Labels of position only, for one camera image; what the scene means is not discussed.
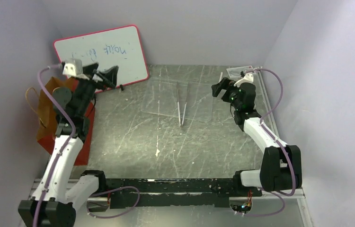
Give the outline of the white handled metal tongs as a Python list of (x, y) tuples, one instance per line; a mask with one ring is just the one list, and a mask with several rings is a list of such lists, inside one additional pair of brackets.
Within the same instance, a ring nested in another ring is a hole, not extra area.
[[(179, 81), (176, 82), (176, 99), (177, 99), (177, 113), (178, 113), (178, 122), (179, 126), (183, 127), (186, 118), (186, 107), (188, 102), (188, 95), (189, 95), (189, 82), (180, 83)], [(181, 95), (180, 91), (182, 88), (185, 90), (185, 94)]]

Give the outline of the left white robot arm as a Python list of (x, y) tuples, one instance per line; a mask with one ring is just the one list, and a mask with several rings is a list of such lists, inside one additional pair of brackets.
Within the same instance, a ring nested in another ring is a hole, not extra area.
[(63, 74), (78, 81), (75, 90), (58, 87), (41, 89), (54, 105), (57, 128), (54, 148), (45, 173), (28, 200), (22, 200), (18, 213), (27, 227), (72, 227), (77, 211), (94, 194), (103, 196), (108, 190), (103, 171), (84, 173), (77, 183), (67, 188), (75, 160), (88, 136), (90, 121), (85, 116), (98, 89), (114, 89), (119, 67), (99, 71), (97, 62), (78, 66), (73, 62), (50, 65), (47, 70), (62, 69)]

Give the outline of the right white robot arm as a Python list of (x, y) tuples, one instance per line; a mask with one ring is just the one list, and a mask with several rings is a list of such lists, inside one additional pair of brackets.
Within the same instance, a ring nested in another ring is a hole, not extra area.
[(245, 195), (250, 187), (267, 192), (296, 190), (302, 185), (301, 151), (289, 145), (261, 120), (255, 109), (256, 86), (243, 82), (239, 87), (227, 77), (212, 85), (212, 95), (217, 97), (224, 90), (222, 101), (234, 109), (233, 119), (240, 130), (249, 135), (263, 153), (261, 167), (257, 170), (240, 170), (235, 175), (232, 190), (238, 196)]

